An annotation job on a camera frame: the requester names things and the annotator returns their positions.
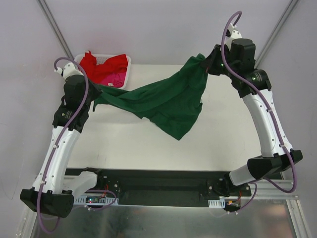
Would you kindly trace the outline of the green t shirt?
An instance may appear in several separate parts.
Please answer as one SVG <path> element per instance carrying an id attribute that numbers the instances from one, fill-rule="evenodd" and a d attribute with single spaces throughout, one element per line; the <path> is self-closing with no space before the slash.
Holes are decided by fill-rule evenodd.
<path id="1" fill-rule="evenodd" d="M 190 57 L 171 77 L 132 91 L 102 86 L 94 106 L 111 105 L 138 118 L 147 118 L 162 131 L 180 140 L 202 111 L 208 74 L 201 67 L 203 54 Z"/>

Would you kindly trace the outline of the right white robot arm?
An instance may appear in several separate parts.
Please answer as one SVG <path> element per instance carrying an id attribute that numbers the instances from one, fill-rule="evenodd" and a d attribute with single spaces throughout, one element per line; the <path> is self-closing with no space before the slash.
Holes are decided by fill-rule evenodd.
<path id="1" fill-rule="evenodd" d="M 297 186 L 295 164 L 302 160 L 301 150 L 293 149 L 279 121 L 273 101 L 272 85 L 267 73 L 255 68 L 256 46 L 250 39 L 234 39 L 215 45 L 202 63 L 210 75 L 226 75 L 250 112 L 261 147 L 261 155 L 250 158 L 246 165 L 228 173 L 222 184 L 225 194 L 233 196 L 241 185 L 291 169 L 293 186 Z"/>

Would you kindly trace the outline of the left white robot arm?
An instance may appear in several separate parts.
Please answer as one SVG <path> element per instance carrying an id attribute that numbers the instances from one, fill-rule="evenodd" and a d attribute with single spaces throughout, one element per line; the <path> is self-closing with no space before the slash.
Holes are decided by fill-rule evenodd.
<path id="1" fill-rule="evenodd" d="M 64 96 L 54 114 L 50 146 L 42 168 L 30 189 L 23 189 L 20 199 L 32 211 L 65 218 L 74 201 L 87 190 L 99 193 L 105 187 L 99 169 L 86 168 L 80 175 L 64 183 L 70 155 L 89 117 L 91 102 L 101 90 L 84 76 L 65 79 Z"/>

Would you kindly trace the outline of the red t shirt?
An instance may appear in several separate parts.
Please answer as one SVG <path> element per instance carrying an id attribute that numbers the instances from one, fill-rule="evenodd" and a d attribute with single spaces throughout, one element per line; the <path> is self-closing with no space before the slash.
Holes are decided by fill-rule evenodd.
<path id="1" fill-rule="evenodd" d="M 80 65 L 86 72 L 87 77 L 95 84 L 99 84 L 100 81 L 109 74 L 120 72 L 126 73 L 128 59 L 126 54 L 122 54 L 110 57 L 102 64 L 97 64 L 97 58 L 88 51 L 81 59 Z"/>

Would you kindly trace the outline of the white plastic basket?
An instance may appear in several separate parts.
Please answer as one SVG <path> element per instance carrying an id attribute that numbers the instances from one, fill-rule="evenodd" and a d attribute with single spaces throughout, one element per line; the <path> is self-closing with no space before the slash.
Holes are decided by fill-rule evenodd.
<path id="1" fill-rule="evenodd" d="M 85 55 L 85 53 L 77 55 L 75 57 L 75 61 L 80 63 L 80 61 L 84 57 L 84 55 Z M 116 55 L 93 54 L 93 53 L 92 53 L 92 55 L 97 58 L 97 64 L 102 64 L 108 58 L 116 56 Z M 126 55 L 126 56 L 127 56 L 127 59 L 128 59 L 128 67 L 127 67 L 127 72 L 126 72 L 126 77 L 125 77 L 125 83 L 124 83 L 124 86 L 119 88 L 119 89 L 124 89 L 126 87 L 126 84 L 128 82 L 128 78 L 129 78 L 130 69 L 131 69 L 131 58 L 128 55 Z"/>

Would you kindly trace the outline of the pink t shirt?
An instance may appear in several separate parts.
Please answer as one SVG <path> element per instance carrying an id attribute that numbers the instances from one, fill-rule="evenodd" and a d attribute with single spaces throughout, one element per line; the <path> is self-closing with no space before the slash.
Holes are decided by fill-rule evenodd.
<path id="1" fill-rule="evenodd" d="M 125 83 L 125 72 L 113 73 L 104 77 L 99 84 L 108 87 L 121 88 Z"/>

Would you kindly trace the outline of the right aluminium frame post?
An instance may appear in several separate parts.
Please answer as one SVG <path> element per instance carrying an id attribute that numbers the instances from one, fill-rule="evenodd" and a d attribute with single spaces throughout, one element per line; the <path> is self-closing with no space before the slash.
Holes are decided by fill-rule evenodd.
<path id="1" fill-rule="evenodd" d="M 288 21 L 289 17 L 293 13 L 294 9 L 298 5 L 300 0 L 290 0 L 284 9 L 282 15 L 280 16 L 279 20 L 277 21 L 276 25 L 274 26 L 272 32 L 270 33 L 268 39 L 266 40 L 263 48 L 261 49 L 255 63 L 255 67 L 258 68 L 261 63 L 264 61 L 266 55 L 268 54 L 269 50 L 271 49 L 273 43 L 277 39 L 280 31 Z"/>

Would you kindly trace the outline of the aluminium frame post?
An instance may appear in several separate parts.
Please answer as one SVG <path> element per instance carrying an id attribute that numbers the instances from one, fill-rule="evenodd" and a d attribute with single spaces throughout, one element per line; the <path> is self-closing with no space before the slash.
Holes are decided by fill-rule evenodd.
<path id="1" fill-rule="evenodd" d="M 57 41 L 59 42 L 63 52 L 65 53 L 65 55 L 71 59 L 74 59 L 74 56 L 70 50 L 69 45 L 67 44 L 62 31 L 60 30 L 60 27 L 57 23 L 57 21 L 55 20 L 55 17 L 52 13 L 52 11 L 50 10 L 50 7 L 47 3 L 46 0 L 36 0 L 36 2 L 38 3 L 40 9 L 43 12 L 43 15 L 45 16 L 46 20 L 48 21 L 54 35 L 57 38 Z"/>
<path id="2" fill-rule="evenodd" d="M 255 63 L 255 67 L 258 68 L 261 63 L 264 61 L 266 55 L 268 54 L 269 50 L 271 49 L 273 43 L 277 39 L 280 31 L 288 21 L 289 17 L 293 13 L 294 9 L 298 5 L 300 0 L 290 0 L 284 9 L 282 15 L 280 16 L 279 20 L 277 21 L 276 25 L 274 26 L 272 32 L 270 33 L 268 39 L 266 40 L 263 48 L 261 49 Z"/>

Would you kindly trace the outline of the left aluminium frame post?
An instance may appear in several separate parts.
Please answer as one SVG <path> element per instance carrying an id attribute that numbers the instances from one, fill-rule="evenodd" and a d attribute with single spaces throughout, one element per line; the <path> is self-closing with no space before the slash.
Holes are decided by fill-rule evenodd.
<path id="1" fill-rule="evenodd" d="M 57 21 L 55 20 L 55 17 L 52 13 L 52 11 L 50 10 L 50 7 L 47 3 L 46 0 L 36 0 L 36 2 L 38 3 L 40 9 L 43 12 L 43 15 L 45 16 L 46 20 L 48 21 L 54 35 L 57 38 L 57 41 L 59 42 L 63 52 L 65 53 L 65 55 L 71 59 L 74 59 L 74 56 L 70 50 L 69 45 L 67 44 L 62 31 L 60 30 L 60 27 L 57 23 Z"/>

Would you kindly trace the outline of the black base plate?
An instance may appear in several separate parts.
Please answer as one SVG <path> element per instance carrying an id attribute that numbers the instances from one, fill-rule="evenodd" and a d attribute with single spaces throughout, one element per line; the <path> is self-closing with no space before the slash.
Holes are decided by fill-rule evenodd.
<path id="1" fill-rule="evenodd" d="M 249 197 L 250 187 L 234 186 L 228 172 L 98 169 L 95 189 L 108 188 L 120 205 L 207 207 L 221 197 Z"/>

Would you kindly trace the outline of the right aluminium rail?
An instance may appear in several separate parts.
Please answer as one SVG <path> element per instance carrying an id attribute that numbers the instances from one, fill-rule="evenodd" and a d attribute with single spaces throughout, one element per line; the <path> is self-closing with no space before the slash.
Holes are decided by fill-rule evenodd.
<path id="1" fill-rule="evenodd" d="M 280 186 L 284 190 L 290 190 L 293 186 L 293 182 L 291 180 L 280 180 L 274 179 L 278 186 Z M 285 193 L 273 184 L 269 183 L 267 180 L 261 180 L 256 182 L 257 184 L 257 192 L 255 195 L 255 199 L 268 199 L 268 200 L 298 200 L 299 196 L 296 192 L 293 193 Z"/>

